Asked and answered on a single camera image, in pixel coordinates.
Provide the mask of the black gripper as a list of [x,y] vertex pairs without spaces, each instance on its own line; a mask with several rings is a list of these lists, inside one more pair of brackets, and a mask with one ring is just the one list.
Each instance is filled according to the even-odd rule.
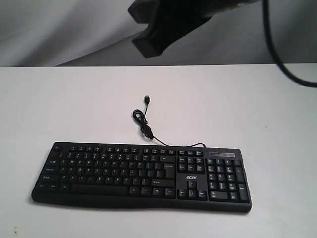
[[216,13],[237,5],[236,0],[135,0],[128,13],[136,23],[148,26],[132,43],[144,58],[158,57]]

